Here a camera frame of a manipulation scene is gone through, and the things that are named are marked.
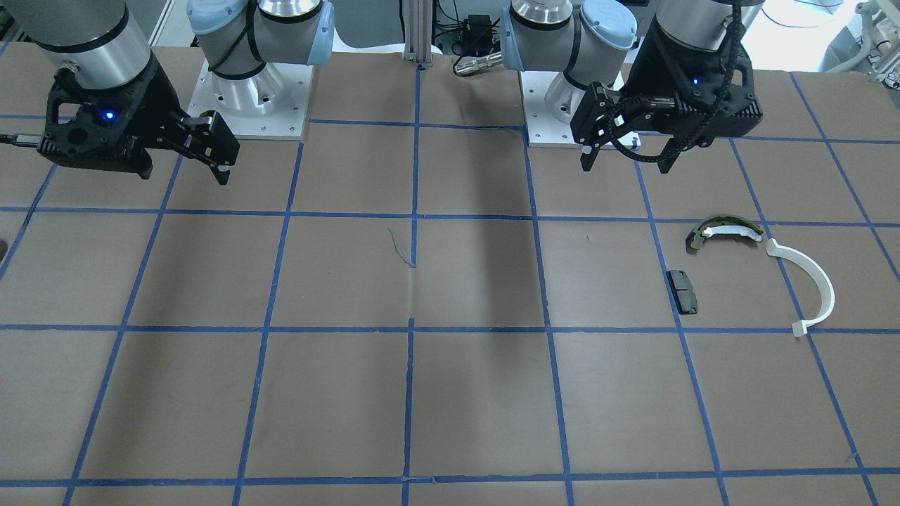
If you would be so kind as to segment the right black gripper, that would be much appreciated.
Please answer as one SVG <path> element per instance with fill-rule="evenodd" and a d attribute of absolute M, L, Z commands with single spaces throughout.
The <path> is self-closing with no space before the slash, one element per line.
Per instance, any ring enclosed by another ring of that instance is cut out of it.
<path fill-rule="evenodd" d="M 208 164 L 220 186 L 228 185 L 239 154 L 239 142 L 221 113 L 188 117 L 155 54 L 137 77 L 114 89 L 84 89 L 70 68 L 58 68 L 37 147 L 42 157 L 61 167 L 148 179 L 153 169 L 149 148 L 186 152 Z"/>

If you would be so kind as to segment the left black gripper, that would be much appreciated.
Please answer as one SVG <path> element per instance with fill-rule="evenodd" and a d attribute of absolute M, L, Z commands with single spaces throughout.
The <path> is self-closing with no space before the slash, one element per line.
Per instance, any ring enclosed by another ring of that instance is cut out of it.
<path fill-rule="evenodd" d="M 742 41 L 749 14 L 657 14 L 621 90 L 624 128 L 656 131 L 669 140 L 662 153 L 644 156 L 621 148 L 633 160 L 655 163 L 663 174 L 679 154 L 706 148 L 720 137 L 740 137 L 763 112 L 754 90 L 752 62 Z M 581 168 L 591 172 L 601 120 L 610 100 L 591 82 L 572 109 L 572 140 L 583 146 Z"/>

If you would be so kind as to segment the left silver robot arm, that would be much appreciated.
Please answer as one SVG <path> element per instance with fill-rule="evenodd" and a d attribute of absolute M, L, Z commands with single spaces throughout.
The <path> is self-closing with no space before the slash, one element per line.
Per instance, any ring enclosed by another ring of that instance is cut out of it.
<path fill-rule="evenodd" d="M 691 148 L 736 138 L 763 112 L 742 40 L 761 1 L 662 1 L 639 37 L 617 1 L 512 1 L 499 17 L 508 70 L 547 71 L 582 92 L 570 107 L 581 167 L 610 145 L 665 175 Z"/>

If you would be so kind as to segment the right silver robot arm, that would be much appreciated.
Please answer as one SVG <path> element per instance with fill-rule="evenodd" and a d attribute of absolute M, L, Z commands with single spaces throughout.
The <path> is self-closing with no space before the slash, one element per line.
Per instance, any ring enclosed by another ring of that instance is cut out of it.
<path fill-rule="evenodd" d="M 151 148 L 193 158 L 229 181 L 239 142 L 220 111 L 190 115 L 123 1 L 7 1 L 56 65 L 41 134 L 4 134 L 61 167 L 148 179 Z M 322 66 L 333 51 L 328 1 L 191 1 L 213 96 L 228 113 L 269 111 L 283 92 L 277 64 Z"/>

